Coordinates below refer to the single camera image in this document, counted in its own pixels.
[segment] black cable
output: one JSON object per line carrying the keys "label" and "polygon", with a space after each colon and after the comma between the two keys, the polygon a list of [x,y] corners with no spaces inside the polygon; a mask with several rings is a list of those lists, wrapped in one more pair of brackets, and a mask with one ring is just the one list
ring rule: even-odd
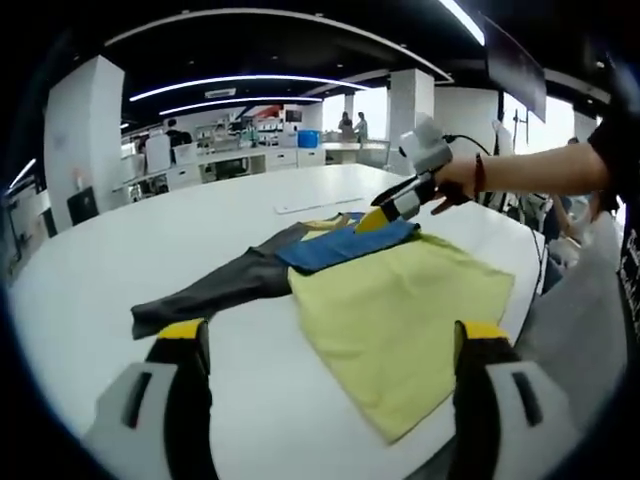
{"label": "black cable", "polygon": [[464,138],[465,140],[470,141],[471,143],[474,143],[475,145],[477,145],[484,153],[487,154],[487,156],[491,156],[491,154],[489,153],[489,151],[484,148],[480,142],[474,140],[473,138],[467,136],[467,135],[444,135],[442,137],[444,139],[445,142],[447,143],[453,143],[455,140],[459,139],[459,138]]}

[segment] gray garment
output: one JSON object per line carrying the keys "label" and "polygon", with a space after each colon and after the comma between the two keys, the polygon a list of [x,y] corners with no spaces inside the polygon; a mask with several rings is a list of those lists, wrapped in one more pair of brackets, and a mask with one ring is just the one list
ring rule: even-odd
{"label": "gray garment", "polygon": [[155,335],[164,327],[184,320],[207,318],[227,308],[258,298],[291,293],[287,265],[276,250],[301,240],[310,228],[296,223],[258,247],[214,270],[173,295],[131,309],[133,338]]}
{"label": "gray garment", "polygon": [[360,120],[354,129],[359,141],[364,141],[369,138],[369,125],[366,120]]}
{"label": "gray garment", "polygon": [[516,344],[523,360],[537,362],[565,391],[582,431],[597,419],[627,364],[623,306],[611,258],[619,246],[610,233],[594,231],[578,264],[534,302]]}

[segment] desk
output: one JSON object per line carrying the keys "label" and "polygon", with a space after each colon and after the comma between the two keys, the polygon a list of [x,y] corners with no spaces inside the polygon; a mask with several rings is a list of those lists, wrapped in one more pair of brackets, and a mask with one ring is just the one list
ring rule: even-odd
{"label": "desk", "polygon": [[[132,305],[185,287],[293,222],[337,208],[364,211],[399,179],[362,165],[248,176],[113,210],[46,242],[10,299],[19,341],[54,411],[83,434],[106,386],[145,358],[153,339],[131,339]],[[365,200],[287,215],[274,210],[356,197]],[[437,217],[430,207],[416,218],[423,231],[515,274],[501,326],[516,338],[539,272],[531,231],[475,203]],[[454,433],[448,400],[387,446],[306,341],[292,296],[221,312],[209,336],[211,447],[224,480],[400,480]]]}

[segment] monitor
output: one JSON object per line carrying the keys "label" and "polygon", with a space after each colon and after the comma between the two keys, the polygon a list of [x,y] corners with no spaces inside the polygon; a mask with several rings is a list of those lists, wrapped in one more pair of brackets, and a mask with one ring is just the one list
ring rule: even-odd
{"label": "monitor", "polygon": [[547,84],[543,68],[487,17],[484,17],[484,26],[489,78],[544,122]]}
{"label": "monitor", "polygon": [[300,110],[287,110],[285,113],[286,122],[302,122],[302,112]]}

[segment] curved light strip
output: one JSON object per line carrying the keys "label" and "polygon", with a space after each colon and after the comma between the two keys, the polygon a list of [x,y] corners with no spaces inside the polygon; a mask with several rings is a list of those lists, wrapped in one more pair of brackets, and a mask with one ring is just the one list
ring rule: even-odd
{"label": "curved light strip", "polygon": [[29,163],[27,163],[27,166],[26,166],[26,167],[24,167],[24,168],[20,171],[20,173],[18,174],[18,176],[13,180],[13,182],[11,182],[11,185],[9,185],[9,188],[8,188],[7,190],[11,190],[11,189],[14,187],[14,185],[15,185],[16,183],[18,183],[18,182],[22,179],[22,177],[24,177],[24,176],[27,174],[27,172],[31,169],[31,167],[33,167],[35,164],[36,164],[36,159],[35,159],[35,158],[32,158],[32,159],[29,161]]}
{"label": "curved light strip", "polygon": [[250,97],[250,98],[232,98],[230,100],[217,100],[215,102],[197,103],[195,105],[187,105],[186,107],[172,108],[160,112],[159,115],[169,115],[170,113],[190,110],[192,108],[210,107],[211,105],[225,105],[227,103],[246,103],[246,102],[321,102],[321,98],[313,97]]}
{"label": "curved light strip", "polygon": [[380,37],[374,33],[367,32],[366,30],[362,30],[360,28],[356,28],[354,26],[348,25],[342,22],[336,22],[335,20],[329,20],[324,17],[316,17],[315,15],[309,15],[307,13],[299,13],[299,12],[290,12],[287,10],[275,10],[272,8],[218,8],[211,10],[200,10],[197,12],[189,12],[189,13],[181,13],[178,15],[173,15],[171,17],[162,18],[160,20],[156,20],[154,22],[147,23],[146,25],[142,25],[141,27],[134,28],[133,30],[129,30],[128,32],[121,33],[120,35],[116,35],[110,40],[107,40],[104,43],[105,47],[109,45],[113,45],[114,43],[119,42],[120,40],[124,40],[132,35],[135,35],[140,32],[144,32],[145,30],[149,30],[150,28],[158,27],[160,25],[165,25],[167,23],[176,22],[179,20],[187,20],[189,18],[198,18],[198,17],[207,17],[211,15],[231,15],[231,14],[255,14],[255,15],[275,15],[279,17],[289,17],[289,18],[297,18],[300,20],[309,20],[311,22],[322,23],[324,25],[330,25],[332,27],[340,28],[342,30],[347,30],[351,33],[355,33],[357,35],[361,35],[363,37],[370,38],[378,43],[382,43],[389,48],[393,48],[399,52],[404,53],[408,57],[413,58],[416,62],[423,64],[426,67],[429,67],[434,72],[437,72],[442,77],[447,79],[447,83],[453,83],[453,78],[451,75],[447,74],[440,68],[436,67],[433,63],[425,60],[419,55],[416,55],[410,50],[401,47],[397,43],[393,43],[386,38]]}
{"label": "curved light strip", "polygon": [[129,99],[131,102],[141,100],[143,98],[157,95],[158,93],[169,92],[171,90],[177,90],[179,88],[193,87],[195,85],[204,85],[206,83],[220,83],[220,82],[235,82],[239,80],[296,80],[300,82],[314,82],[314,83],[329,83],[331,85],[340,85],[342,87],[351,87],[358,90],[371,90],[369,87],[358,85],[356,83],[343,82],[341,80],[330,80],[328,78],[318,77],[302,77],[298,75],[237,75],[235,77],[217,77],[217,78],[205,78],[202,80],[194,80],[192,82],[177,83],[175,85],[169,85],[168,87],[157,88],[150,92],[134,95]]}
{"label": "curved light strip", "polygon": [[484,33],[480,30],[480,27],[474,22],[471,17],[465,12],[460,5],[454,0],[438,0],[443,7],[451,12],[451,14],[458,19],[458,21],[464,25],[473,38],[475,38],[480,45],[484,47]]}

